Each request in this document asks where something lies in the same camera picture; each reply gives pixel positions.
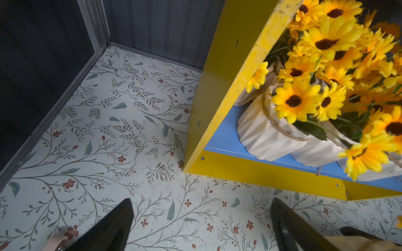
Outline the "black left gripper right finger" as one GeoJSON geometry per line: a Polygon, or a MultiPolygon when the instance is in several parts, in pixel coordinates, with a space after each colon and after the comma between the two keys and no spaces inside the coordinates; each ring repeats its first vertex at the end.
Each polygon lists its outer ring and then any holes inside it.
{"type": "Polygon", "coordinates": [[[281,251],[336,251],[337,248],[321,236],[283,201],[274,198],[270,215],[276,242],[281,251]]]}

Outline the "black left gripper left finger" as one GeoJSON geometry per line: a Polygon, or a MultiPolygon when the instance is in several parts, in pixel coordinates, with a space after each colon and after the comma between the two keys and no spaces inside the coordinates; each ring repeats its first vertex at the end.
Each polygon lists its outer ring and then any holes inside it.
{"type": "Polygon", "coordinates": [[[133,219],[131,200],[124,199],[67,250],[123,251],[127,245],[133,219]]]}

